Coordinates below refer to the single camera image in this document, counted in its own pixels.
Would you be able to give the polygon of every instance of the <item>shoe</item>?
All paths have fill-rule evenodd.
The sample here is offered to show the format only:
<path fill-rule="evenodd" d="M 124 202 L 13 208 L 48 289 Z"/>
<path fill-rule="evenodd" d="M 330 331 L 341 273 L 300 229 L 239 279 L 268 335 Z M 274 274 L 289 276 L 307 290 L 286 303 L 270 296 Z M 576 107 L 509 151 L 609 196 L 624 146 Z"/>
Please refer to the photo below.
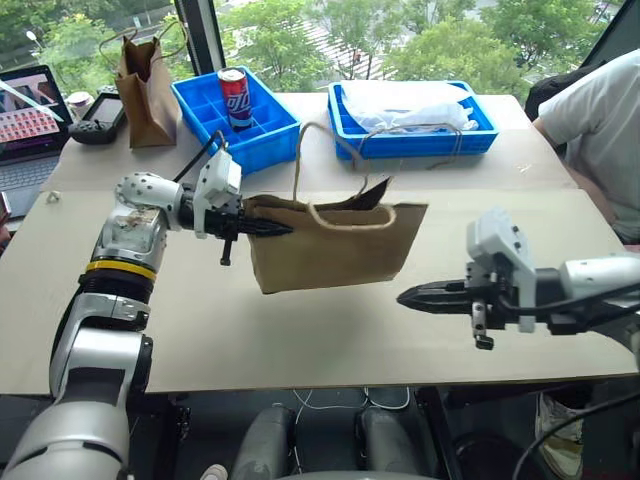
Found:
<path fill-rule="evenodd" d="M 227 480 L 228 477 L 227 469 L 222 465 L 216 464 L 207 468 L 200 477 L 200 480 Z"/>
<path fill-rule="evenodd" d="M 581 413 L 556 402 L 544 393 L 538 395 L 536 412 L 536 438 L 559 423 Z M 582 424 L 583 420 L 566 426 L 542 444 L 540 452 L 551 471 L 562 480 L 582 478 Z"/>

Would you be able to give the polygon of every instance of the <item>laptop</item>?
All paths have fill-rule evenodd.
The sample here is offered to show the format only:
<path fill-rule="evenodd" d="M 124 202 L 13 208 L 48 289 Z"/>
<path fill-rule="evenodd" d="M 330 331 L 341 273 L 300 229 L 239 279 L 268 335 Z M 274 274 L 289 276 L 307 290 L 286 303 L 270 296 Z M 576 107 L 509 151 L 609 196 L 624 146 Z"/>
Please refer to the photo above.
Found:
<path fill-rule="evenodd" d="M 72 120 L 46 65 L 0 73 L 0 192 L 24 217 L 58 163 Z"/>

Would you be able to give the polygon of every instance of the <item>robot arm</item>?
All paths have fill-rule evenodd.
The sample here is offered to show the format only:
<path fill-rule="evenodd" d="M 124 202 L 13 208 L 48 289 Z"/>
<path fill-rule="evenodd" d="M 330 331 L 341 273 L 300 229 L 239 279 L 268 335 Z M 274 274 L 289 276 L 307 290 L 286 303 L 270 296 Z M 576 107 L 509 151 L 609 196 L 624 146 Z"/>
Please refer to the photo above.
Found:
<path fill-rule="evenodd" d="M 398 302 L 430 313 L 471 315 L 478 348 L 491 350 L 494 342 L 487 331 L 504 329 L 507 323 L 532 332 L 542 322 L 554 335 L 575 335 L 640 311 L 638 254 L 536 269 L 526 236 L 498 208 L 469 225 L 467 251 L 471 261 L 465 279 L 411 288 Z M 602 302 L 619 308 L 602 313 L 596 308 Z M 631 344 L 640 346 L 640 334 L 631 334 Z M 634 353 L 640 366 L 640 351 Z"/>
<path fill-rule="evenodd" d="M 151 173 L 118 183 L 116 206 L 54 339 L 54 403 L 31 423 L 3 478 L 129 478 L 126 403 L 144 393 L 149 379 L 153 341 L 143 331 L 167 231 L 187 228 L 198 238 L 223 239 L 224 265 L 239 233 L 291 232 L 244 217 L 240 173 L 221 148 L 202 169 L 195 191 Z"/>

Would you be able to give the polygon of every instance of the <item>white t-shirt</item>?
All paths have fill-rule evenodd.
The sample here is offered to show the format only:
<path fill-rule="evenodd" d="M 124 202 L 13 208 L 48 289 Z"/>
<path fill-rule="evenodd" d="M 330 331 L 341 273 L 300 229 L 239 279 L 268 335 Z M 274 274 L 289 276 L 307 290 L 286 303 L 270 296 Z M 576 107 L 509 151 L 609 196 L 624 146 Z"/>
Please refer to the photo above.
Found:
<path fill-rule="evenodd" d="M 593 180 L 618 217 L 615 231 L 640 239 L 640 50 L 581 78 L 539 108 L 549 137 L 568 142 L 567 164 Z"/>

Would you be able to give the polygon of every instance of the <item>plastic bag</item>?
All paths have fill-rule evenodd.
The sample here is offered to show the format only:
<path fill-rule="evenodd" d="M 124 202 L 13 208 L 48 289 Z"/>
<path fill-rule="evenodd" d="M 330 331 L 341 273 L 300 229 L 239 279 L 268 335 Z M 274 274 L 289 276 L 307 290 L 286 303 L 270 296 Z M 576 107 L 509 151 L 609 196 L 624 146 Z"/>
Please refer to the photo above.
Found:
<path fill-rule="evenodd" d="M 448 123 L 458 130 L 478 128 L 469 120 L 473 108 L 459 102 L 471 93 L 446 82 L 393 82 L 385 80 L 348 80 L 342 86 L 342 103 L 349 115 L 368 132 L 394 129 L 390 133 L 440 130 L 442 126 L 410 125 Z"/>

